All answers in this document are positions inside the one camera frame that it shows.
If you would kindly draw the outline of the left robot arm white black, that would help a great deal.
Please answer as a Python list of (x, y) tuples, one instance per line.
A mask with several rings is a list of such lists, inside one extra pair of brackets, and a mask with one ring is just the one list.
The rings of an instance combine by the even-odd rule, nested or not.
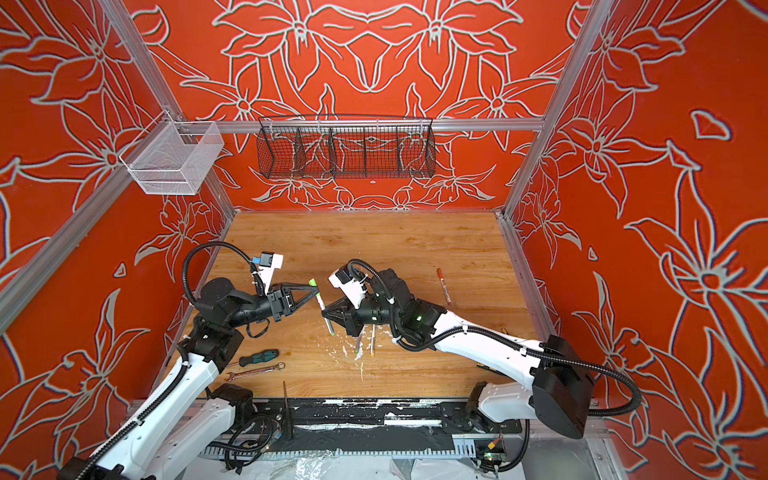
[(225, 384), (189, 420), (183, 415), (232, 362), (244, 340), (241, 328), (278, 322), (312, 301), (312, 284), (271, 283), (281, 268), (280, 254), (251, 257), (221, 241), (248, 265), (255, 291), (238, 290), (223, 277), (200, 292), (184, 294), (198, 314), (189, 337), (177, 345), (179, 357), (170, 373), (129, 420), (87, 458), (74, 457), (58, 472), (60, 479), (176, 479), (221, 434), (248, 428), (257, 418), (250, 390)]

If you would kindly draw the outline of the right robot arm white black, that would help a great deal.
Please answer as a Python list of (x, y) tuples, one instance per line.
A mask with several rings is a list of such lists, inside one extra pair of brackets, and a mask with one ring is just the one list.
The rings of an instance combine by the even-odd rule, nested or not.
[(507, 384), (480, 384), (472, 410), (484, 420), (537, 419), (551, 431), (580, 439), (591, 418), (635, 411), (643, 394), (627, 375), (582, 360), (562, 337), (546, 341), (507, 335), (415, 297), (406, 282), (387, 269), (352, 259), (328, 278), (342, 298), (322, 315), (358, 336), (367, 325), (386, 325), (402, 349), (457, 355), (509, 378)]

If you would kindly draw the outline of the white pen purple end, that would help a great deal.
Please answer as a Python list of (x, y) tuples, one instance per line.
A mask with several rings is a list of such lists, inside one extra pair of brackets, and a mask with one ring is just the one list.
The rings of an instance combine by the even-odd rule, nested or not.
[(451, 305), (453, 304), (453, 302), (452, 302), (452, 299), (451, 299), (451, 296), (450, 296), (449, 290), (448, 290), (448, 288), (447, 288), (447, 284), (446, 284), (446, 280), (445, 280), (445, 277), (444, 277), (443, 279), (440, 279), (440, 278), (438, 277), (438, 280), (439, 280), (439, 282), (440, 282), (440, 285), (441, 285), (441, 289), (442, 289), (442, 292), (443, 292), (443, 295), (444, 295), (445, 301), (446, 301), (447, 305), (451, 306)]

